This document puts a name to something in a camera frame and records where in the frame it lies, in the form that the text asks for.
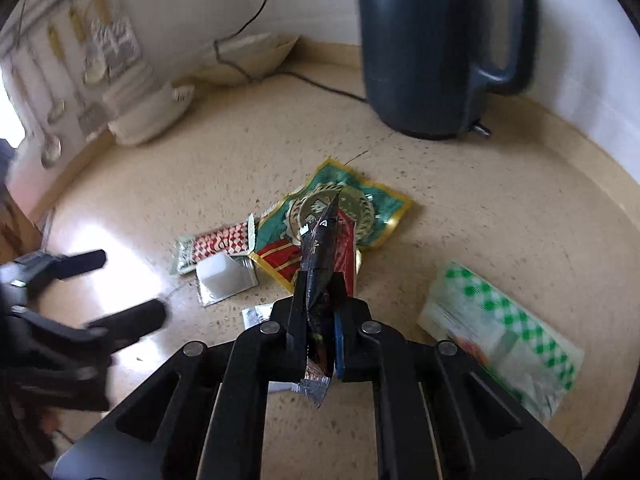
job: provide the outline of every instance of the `electric kettle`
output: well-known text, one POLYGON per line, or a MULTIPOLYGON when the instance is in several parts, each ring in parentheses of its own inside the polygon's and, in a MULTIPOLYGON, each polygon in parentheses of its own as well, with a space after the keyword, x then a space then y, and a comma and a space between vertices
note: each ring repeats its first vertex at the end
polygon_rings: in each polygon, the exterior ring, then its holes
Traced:
POLYGON ((522 92, 534 70, 538 0, 510 0, 506 65, 483 59, 482 0, 359 0, 367 100, 392 129, 450 139, 479 122, 486 95, 522 92))

